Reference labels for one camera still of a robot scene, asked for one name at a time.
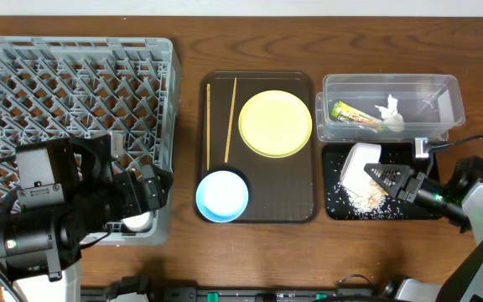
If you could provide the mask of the rice leftovers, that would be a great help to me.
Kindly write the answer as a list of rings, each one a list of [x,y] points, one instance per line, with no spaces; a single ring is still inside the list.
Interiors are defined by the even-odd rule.
[[[436,219],[426,210],[388,196],[374,181],[369,192],[356,196],[340,184],[340,172],[347,151],[322,153],[325,184],[325,212],[337,221],[357,220],[429,220]]]

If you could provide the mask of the white cup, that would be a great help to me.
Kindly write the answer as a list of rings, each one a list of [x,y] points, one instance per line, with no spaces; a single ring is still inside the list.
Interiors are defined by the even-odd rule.
[[[153,213],[149,211],[138,216],[124,218],[122,222],[129,231],[146,232],[153,225]]]

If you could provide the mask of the white bowl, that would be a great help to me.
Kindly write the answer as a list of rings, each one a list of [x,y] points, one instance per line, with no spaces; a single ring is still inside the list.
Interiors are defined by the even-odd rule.
[[[366,164],[378,164],[382,153],[380,144],[356,143],[348,153],[340,173],[340,184],[356,196],[364,196],[369,190],[371,176]]]

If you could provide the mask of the white paper napkin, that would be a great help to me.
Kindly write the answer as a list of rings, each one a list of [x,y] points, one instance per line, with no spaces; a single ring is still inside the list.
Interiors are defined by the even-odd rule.
[[[398,99],[393,97],[391,94],[387,97],[387,105],[378,106],[375,108],[381,114],[381,126],[377,129],[379,133],[384,131],[392,131],[395,133],[400,133],[405,129],[405,122],[403,116],[397,110]]]

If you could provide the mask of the light blue bowl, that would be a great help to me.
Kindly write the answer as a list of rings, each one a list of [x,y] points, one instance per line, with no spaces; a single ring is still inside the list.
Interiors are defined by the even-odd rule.
[[[237,173],[217,170],[203,178],[195,192],[198,212],[208,221],[227,223],[247,208],[249,187]]]

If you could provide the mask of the green orange snack wrapper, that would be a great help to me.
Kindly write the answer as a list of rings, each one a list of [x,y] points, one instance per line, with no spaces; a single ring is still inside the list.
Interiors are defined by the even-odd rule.
[[[371,129],[375,133],[383,129],[381,119],[362,112],[342,101],[338,101],[333,106],[330,115],[340,122],[353,123],[359,128]]]

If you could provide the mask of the wooden chopstick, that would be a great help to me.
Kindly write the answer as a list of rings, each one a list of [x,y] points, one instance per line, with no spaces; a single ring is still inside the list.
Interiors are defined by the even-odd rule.
[[[231,133],[232,133],[235,104],[236,104],[236,89],[237,89],[237,77],[234,78],[233,87],[232,87],[231,105],[230,105],[227,136],[226,136],[226,148],[225,148],[225,155],[224,155],[224,163],[228,163],[228,160],[229,160],[229,153],[230,153],[230,146],[231,146]]]
[[[210,169],[210,83],[206,85],[206,170]]]

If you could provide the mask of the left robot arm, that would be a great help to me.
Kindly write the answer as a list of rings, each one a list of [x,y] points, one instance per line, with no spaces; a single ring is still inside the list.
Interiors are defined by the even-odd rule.
[[[80,301],[83,239],[165,207],[171,172],[112,170],[112,136],[20,145],[20,186],[0,207],[0,283],[12,301]]]

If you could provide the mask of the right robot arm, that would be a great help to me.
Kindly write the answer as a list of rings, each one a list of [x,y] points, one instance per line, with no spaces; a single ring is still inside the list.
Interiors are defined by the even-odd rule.
[[[443,284],[405,278],[385,295],[396,301],[483,301],[483,159],[460,160],[445,185],[401,164],[367,164],[365,171],[392,198],[414,204],[471,231],[476,248]]]

